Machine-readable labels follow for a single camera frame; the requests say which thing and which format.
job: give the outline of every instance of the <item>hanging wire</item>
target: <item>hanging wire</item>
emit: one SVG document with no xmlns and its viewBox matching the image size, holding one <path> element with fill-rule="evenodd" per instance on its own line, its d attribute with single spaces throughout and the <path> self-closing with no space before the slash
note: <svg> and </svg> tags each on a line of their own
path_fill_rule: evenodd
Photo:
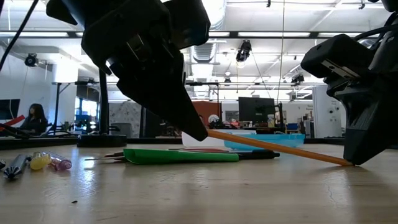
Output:
<svg viewBox="0 0 398 224">
<path fill-rule="evenodd" d="M 285 5 L 286 5 L 286 0 L 284 0 L 284 9 L 283 9 L 283 18 L 282 18 L 282 46 L 280 50 L 280 68 L 279 68 L 279 83 L 278 83 L 278 95 L 276 98 L 276 103 L 279 101 L 279 88 L 280 88 L 280 81 L 282 81 L 282 63 L 284 59 L 284 34 L 285 34 Z"/>
<path fill-rule="evenodd" d="M 257 71 L 259 72 L 259 75 L 260 75 L 260 77 L 261 77 L 261 82 L 262 82 L 262 84 L 264 85 L 264 87 L 266 88 L 269 98 L 271 98 L 271 95 L 269 94 L 267 85 L 266 85 L 266 83 L 264 82 L 264 79 L 262 78 L 262 75 L 261 75 L 261 72 L 260 72 L 260 68 L 259 68 L 259 66 L 258 66 L 258 64 L 257 64 L 257 60 L 256 60 L 256 57 L 254 56 L 254 53 L 253 53 L 253 59 L 254 59 L 254 63 L 256 64 Z"/>
</svg>

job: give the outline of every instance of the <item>wooden table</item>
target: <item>wooden table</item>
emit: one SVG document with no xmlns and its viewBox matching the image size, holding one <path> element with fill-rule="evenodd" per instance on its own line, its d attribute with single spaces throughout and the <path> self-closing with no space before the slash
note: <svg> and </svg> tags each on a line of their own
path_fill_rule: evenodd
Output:
<svg viewBox="0 0 398 224">
<path fill-rule="evenodd" d="M 343 153 L 340 146 L 305 148 Z M 0 151 L 0 158 L 10 162 L 36 150 Z M 134 166 L 84 161 L 118 148 L 40 150 L 71 158 L 72 169 L 26 169 L 17 181 L 0 179 L 1 223 L 398 223 L 398 151 L 361 167 L 338 167 L 286 154 L 268 161 Z"/>
</svg>

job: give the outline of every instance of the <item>red object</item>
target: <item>red object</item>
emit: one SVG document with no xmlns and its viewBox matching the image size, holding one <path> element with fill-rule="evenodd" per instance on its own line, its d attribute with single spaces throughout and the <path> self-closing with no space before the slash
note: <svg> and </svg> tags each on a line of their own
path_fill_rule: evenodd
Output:
<svg viewBox="0 0 398 224">
<path fill-rule="evenodd" d="M 10 121 L 5 122 L 4 124 L 5 124 L 5 125 L 8 125 L 8 126 L 11 126 L 11 125 L 20 123 L 20 122 L 23 121 L 24 119 L 25 119 L 25 116 L 24 116 L 24 115 L 20 115 L 19 117 L 15 118 L 15 119 L 12 119 L 12 120 L 10 120 Z"/>
</svg>

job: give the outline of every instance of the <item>green folder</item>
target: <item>green folder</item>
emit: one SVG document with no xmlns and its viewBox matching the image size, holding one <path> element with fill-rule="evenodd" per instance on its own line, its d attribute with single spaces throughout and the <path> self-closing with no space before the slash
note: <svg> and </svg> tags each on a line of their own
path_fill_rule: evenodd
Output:
<svg viewBox="0 0 398 224">
<path fill-rule="evenodd" d="M 133 164 L 171 164 L 188 162 L 238 162 L 237 154 L 183 152 L 155 149 L 125 149 L 124 157 Z"/>
</svg>

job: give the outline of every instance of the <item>long dark hair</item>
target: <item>long dark hair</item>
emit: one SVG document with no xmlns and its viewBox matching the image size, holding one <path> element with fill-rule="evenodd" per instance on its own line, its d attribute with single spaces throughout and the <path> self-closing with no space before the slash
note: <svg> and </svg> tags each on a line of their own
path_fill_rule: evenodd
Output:
<svg viewBox="0 0 398 224">
<path fill-rule="evenodd" d="M 30 118 L 32 118 L 32 115 L 30 114 L 31 108 L 35 109 L 34 117 L 36 119 L 44 119 L 45 120 L 44 110 L 43 110 L 43 106 L 41 104 L 34 103 L 30 106 L 30 108 L 29 108 L 29 117 Z"/>
</svg>

